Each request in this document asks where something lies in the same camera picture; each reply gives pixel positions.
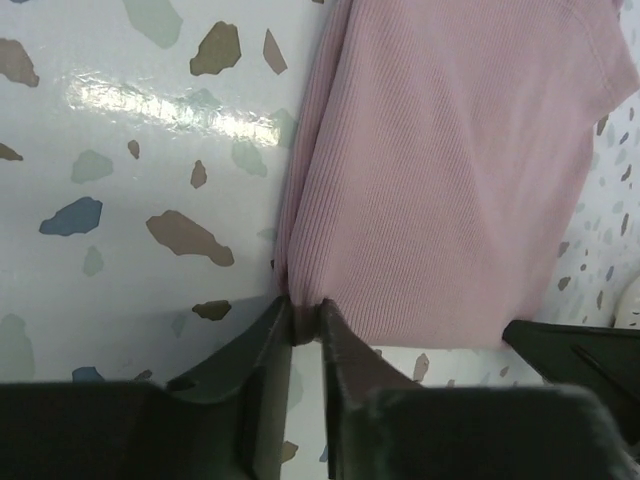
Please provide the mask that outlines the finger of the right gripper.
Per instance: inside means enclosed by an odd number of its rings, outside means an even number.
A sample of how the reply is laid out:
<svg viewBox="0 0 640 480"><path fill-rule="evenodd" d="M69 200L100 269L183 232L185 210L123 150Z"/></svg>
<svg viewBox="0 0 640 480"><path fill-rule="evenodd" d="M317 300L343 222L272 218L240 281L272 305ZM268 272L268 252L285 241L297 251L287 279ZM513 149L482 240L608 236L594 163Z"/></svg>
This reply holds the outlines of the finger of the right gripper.
<svg viewBox="0 0 640 480"><path fill-rule="evenodd" d="M514 320L502 338L549 381L618 388L639 386L639 332Z"/></svg>

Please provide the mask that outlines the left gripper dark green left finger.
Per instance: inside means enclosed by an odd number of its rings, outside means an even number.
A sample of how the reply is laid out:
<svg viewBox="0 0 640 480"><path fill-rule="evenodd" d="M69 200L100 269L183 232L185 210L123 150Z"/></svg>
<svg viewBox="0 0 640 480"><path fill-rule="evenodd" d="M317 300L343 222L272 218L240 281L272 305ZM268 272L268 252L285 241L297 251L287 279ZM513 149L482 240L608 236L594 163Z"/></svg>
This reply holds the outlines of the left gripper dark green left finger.
<svg viewBox="0 0 640 480"><path fill-rule="evenodd" d="M165 386L46 382L1 388L5 479L275 479L292 306L275 299L241 335Z"/></svg>

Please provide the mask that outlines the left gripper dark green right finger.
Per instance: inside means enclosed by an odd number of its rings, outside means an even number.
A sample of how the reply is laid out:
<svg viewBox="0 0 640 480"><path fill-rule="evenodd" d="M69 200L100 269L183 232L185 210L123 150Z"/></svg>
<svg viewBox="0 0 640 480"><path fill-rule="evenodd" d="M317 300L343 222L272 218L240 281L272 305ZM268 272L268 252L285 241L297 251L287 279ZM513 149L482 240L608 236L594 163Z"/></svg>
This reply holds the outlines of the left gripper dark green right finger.
<svg viewBox="0 0 640 480"><path fill-rule="evenodd" d="M332 479L634 479L611 415L574 386L427 388L317 310Z"/></svg>

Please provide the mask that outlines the pink tank top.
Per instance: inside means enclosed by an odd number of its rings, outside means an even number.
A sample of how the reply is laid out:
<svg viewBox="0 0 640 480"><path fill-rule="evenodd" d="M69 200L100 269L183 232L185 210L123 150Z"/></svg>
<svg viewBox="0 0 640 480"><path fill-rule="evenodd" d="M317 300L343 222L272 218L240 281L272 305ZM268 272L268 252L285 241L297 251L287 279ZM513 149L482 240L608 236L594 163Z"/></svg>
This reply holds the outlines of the pink tank top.
<svg viewBox="0 0 640 480"><path fill-rule="evenodd" d="M493 348L529 320L593 155L639 87L618 1L338 1L289 165L275 277L307 343Z"/></svg>

